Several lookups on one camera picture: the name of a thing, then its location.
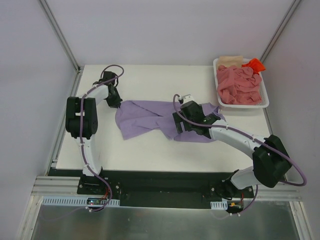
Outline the purple t shirt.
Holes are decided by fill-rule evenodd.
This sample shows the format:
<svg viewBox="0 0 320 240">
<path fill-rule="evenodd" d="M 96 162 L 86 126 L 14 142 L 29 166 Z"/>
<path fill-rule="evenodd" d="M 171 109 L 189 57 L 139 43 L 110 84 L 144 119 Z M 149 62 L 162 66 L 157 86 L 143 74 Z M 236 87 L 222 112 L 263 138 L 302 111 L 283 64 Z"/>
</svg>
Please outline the purple t shirt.
<svg viewBox="0 0 320 240">
<path fill-rule="evenodd" d="M 219 108 L 211 103 L 198 104 L 203 108 L 205 115 L 212 114 L 212 123 L 215 120 L 224 120 Z M 174 105 L 166 101 L 124 101 L 115 114 L 115 122 L 121 131 L 124 140 L 129 140 L 152 130 L 160 130 L 169 140 L 189 143 L 210 143 L 214 139 L 210 135 L 198 135 L 195 131 L 177 133 L 172 113 Z"/>
</svg>

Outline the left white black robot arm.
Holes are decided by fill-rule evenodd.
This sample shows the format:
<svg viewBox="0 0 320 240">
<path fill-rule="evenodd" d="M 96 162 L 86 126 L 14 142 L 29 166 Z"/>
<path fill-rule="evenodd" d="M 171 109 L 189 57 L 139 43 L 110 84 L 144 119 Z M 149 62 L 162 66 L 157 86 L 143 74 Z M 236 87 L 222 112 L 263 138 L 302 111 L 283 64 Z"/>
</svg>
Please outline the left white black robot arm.
<svg viewBox="0 0 320 240">
<path fill-rule="evenodd" d="M 97 106 L 106 101 L 110 108 L 120 108 L 118 79 L 116 73 L 104 71 L 86 93 L 68 97 L 66 101 L 65 129 L 76 141 L 83 162 L 82 173 L 88 177 L 98 176 L 103 168 L 95 147 L 99 126 Z"/>
</svg>

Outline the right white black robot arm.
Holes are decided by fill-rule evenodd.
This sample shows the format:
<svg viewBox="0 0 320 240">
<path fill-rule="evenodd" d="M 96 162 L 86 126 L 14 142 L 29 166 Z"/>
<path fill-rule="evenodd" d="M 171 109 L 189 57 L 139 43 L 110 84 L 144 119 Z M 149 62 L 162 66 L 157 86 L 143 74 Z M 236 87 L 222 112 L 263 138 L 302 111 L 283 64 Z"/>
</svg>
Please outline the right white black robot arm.
<svg viewBox="0 0 320 240">
<path fill-rule="evenodd" d="M 293 166 L 279 137 L 253 135 L 229 125 L 215 113 L 205 114 L 194 100 L 182 100 L 181 108 L 173 104 L 172 114 L 178 134 L 193 133 L 205 140 L 223 142 L 252 160 L 245 169 L 236 169 L 216 186 L 223 197 L 234 198 L 253 185 L 274 188 Z"/>
</svg>

